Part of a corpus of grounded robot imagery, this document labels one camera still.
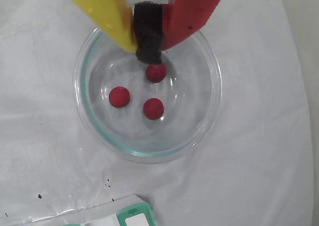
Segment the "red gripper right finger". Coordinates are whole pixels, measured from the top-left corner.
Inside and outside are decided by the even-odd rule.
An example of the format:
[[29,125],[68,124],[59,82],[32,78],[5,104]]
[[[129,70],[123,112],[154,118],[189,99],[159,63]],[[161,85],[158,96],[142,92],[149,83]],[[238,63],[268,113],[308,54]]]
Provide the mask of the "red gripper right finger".
[[133,26],[137,59],[161,64],[161,53],[200,30],[221,0],[169,0],[166,4],[135,4]]

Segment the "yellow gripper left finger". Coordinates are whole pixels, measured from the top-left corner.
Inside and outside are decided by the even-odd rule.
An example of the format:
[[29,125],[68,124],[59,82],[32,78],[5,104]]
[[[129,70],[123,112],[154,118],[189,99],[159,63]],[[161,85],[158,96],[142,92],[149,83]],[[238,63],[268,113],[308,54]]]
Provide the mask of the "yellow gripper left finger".
[[127,0],[72,1],[123,50],[136,52],[133,13]]

